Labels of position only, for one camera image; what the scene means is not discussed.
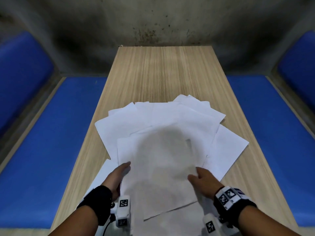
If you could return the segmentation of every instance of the white plastic device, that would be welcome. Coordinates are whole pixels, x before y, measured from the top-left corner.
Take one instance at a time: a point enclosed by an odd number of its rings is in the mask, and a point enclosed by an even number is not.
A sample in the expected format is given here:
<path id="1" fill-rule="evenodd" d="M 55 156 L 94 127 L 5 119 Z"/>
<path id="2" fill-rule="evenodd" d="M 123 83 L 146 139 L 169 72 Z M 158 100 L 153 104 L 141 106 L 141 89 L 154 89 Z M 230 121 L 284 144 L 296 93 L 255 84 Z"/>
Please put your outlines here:
<path id="1" fill-rule="evenodd" d="M 206 226 L 207 235 L 210 236 L 231 236 L 239 232 L 236 227 L 229 228 L 227 222 L 220 223 L 213 214 L 206 214 L 203 217 L 203 223 Z"/>
<path id="2" fill-rule="evenodd" d="M 115 202 L 115 206 L 111 209 L 111 214 L 115 214 L 116 226 L 118 228 L 130 225 L 130 196 L 122 195 Z"/>

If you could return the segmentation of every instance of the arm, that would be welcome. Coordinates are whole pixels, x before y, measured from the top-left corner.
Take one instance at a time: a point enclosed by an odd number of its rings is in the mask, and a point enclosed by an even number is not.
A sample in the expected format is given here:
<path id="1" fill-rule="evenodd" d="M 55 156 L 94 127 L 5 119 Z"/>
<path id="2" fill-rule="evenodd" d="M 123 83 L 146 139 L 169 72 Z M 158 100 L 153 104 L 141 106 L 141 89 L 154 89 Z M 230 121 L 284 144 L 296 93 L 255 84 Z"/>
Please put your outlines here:
<path id="1" fill-rule="evenodd" d="M 121 164 L 111 172 L 101 184 L 112 192 L 112 201 L 120 195 L 120 182 L 123 179 L 123 172 L 129 168 L 130 162 Z M 76 209 L 64 222 L 61 223 L 49 236 L 93 236 L 98 227 L 96 213 L 89 206 L 81 206 Z"/>
<path id="2" fill-rule="evenodd" d="M 224 185 L 210 171 L 196 167 L 198 177 L 189 175 L 188 180 L 203 196 L 214 199 L 215 193 Z M 253 206 L 246 206 L 238 217 L 239 230 L 243 235 L 298 236 L 297 233 L 278 223 Z"/>

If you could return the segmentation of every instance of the table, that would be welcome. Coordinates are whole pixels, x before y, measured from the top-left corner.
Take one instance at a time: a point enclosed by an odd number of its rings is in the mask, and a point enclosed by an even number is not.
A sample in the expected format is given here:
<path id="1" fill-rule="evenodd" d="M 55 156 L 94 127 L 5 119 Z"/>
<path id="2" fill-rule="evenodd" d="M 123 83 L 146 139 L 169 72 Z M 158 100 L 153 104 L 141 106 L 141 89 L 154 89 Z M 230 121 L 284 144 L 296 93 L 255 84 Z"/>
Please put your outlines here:
<path id="1" fill-rule="evenodd" d="M 249 141 L 222 182 L 238 186 L 263 212 L 298 230 L 212 47 L 205 46 L 119 47 L 51 231 L 75 210 L 109 158 L 94 123 L 130 102 L 167 102 L 179 94 L 209 101 L 212 108 L 226 114 L 222 124 Z"/>

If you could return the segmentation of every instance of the person's left hand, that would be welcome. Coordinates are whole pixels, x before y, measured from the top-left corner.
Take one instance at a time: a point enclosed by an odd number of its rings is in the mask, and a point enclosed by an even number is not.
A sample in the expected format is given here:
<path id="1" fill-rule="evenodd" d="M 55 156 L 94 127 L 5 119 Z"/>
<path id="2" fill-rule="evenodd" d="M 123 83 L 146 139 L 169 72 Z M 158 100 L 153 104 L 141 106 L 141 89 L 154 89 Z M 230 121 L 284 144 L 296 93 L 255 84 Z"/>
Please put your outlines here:
<path id="1" fill-rule="evenodd" d="M 119 167 L 113 170 L 101 184 L 111 190 L 113 194 L 113 201 L 115 201 L 120 195 L 120 182 L 123 179 L 124 171 L 128 171 L 128 168 L 130 168 L 130 162 L 121 164 Z"/>

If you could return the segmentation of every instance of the concrete wall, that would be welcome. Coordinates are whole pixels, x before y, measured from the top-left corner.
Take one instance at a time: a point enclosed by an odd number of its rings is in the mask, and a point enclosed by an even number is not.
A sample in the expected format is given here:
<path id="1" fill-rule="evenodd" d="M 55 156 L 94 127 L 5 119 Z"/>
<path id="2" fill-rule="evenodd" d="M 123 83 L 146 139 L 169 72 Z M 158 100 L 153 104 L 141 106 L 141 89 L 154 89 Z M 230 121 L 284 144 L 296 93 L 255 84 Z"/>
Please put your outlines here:
<path id="1" fill-rule="evenodd" d="M 269 74 L 315 27 L 315 0 L 0 0 L 61 72 L 109 71 L 117 47 L 212 45 L 226 73 Z"/>

